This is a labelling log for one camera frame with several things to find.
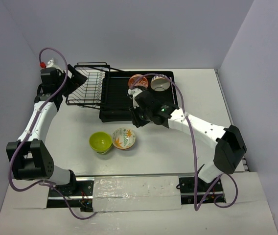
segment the red cap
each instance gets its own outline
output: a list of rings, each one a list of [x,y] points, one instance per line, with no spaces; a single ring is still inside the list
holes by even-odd
[[[41,63],[40,63],[40,67],[43,68],[43,69],[45,69],[45,68],[46,68],[46,64],[45,64],[44,62],[41,62]]]

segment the white bowl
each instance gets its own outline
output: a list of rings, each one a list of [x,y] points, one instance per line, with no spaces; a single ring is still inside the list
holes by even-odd
[[[134,145],[136,136],[133,130],[122,127],[113,132],[112,142],[118,149],[128,149]]]
[[[151,88],[156,92],[163,92],[167,90],[169,87],[170,87],[170,81],[168,81],[163,77],[154,76],[151,80]]]

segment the white cup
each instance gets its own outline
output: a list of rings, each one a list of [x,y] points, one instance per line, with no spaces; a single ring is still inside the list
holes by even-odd
[[[156,92],[163,92],[167,90],[169,87],[170,87],[170,81],[168,81],[163,77],[154,76],[151,80],[151,88]]]

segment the bowl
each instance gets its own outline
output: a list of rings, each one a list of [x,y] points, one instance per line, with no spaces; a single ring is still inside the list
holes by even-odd
[[[133,130],[122,127],[113,132],[112,141],[116,148],[125,150],[134,145],[136,136]]]
[[[131,86],[135,83],[135,81],[140,78],[142,75],[141,74],[136,74],[129,78],[128,80],[128,87],[131,88]],[[139,82],[137,82],[134,86],[143,86],[145,88],[148,88],[149,82],[146,77],[143,77]]]
[[[154,76],[151,80],[151,88],[155,90],[156,92],[162,92],[167,90],[170,87],[170,81],[167,79],[160,77],[160,76]]]
[[[105,132],[95,132],[89,138],[90,147],[97,153],[103,154],[112,146],[112,138]]]

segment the bowl with orange leaf pattern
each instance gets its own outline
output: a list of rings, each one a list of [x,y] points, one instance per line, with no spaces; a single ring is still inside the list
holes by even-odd
[[[112,142],[113,145],[118,149],[128,149],[134,145],[136,136],[133,130],[121,127],[113,132]]]

